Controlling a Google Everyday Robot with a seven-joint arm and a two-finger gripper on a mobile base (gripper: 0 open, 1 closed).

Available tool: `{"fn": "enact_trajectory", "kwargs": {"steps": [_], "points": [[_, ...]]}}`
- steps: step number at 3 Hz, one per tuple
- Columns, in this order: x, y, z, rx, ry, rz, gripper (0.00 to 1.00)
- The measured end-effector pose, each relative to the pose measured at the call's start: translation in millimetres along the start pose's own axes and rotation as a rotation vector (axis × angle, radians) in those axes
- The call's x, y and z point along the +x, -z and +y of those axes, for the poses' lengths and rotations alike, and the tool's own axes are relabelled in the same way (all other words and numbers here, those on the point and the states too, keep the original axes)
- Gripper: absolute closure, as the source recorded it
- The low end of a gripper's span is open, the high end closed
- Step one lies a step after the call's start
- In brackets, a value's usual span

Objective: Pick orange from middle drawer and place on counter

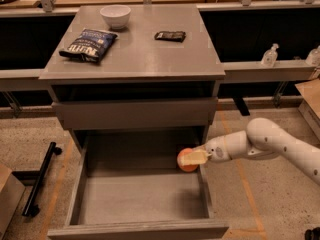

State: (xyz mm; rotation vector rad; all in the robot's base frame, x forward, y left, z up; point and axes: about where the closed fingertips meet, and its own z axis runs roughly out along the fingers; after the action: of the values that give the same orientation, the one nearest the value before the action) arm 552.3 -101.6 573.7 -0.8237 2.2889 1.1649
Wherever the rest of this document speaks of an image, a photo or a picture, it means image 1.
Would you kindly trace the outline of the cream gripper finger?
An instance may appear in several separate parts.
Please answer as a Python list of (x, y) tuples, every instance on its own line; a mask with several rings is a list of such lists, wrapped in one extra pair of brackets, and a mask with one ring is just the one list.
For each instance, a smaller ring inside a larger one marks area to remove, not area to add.
[(184, 149), (179, 154), (179, 164), (182, 166), (201, 165), (209, 160), (210, 154), (202, 149)]

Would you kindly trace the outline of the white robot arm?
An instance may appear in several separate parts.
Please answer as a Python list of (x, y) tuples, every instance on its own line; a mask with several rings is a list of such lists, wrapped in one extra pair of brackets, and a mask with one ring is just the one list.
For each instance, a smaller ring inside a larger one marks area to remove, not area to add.
[(320, 149), (295, 138), (266, 118), (252, 119), (245, 130), (183, 149), (177, 157), (177, 164), (181, 170), (191, 172), (207, 162), (221, 163), (241, 158), (266, 160), (278, 155), (320, 185)]

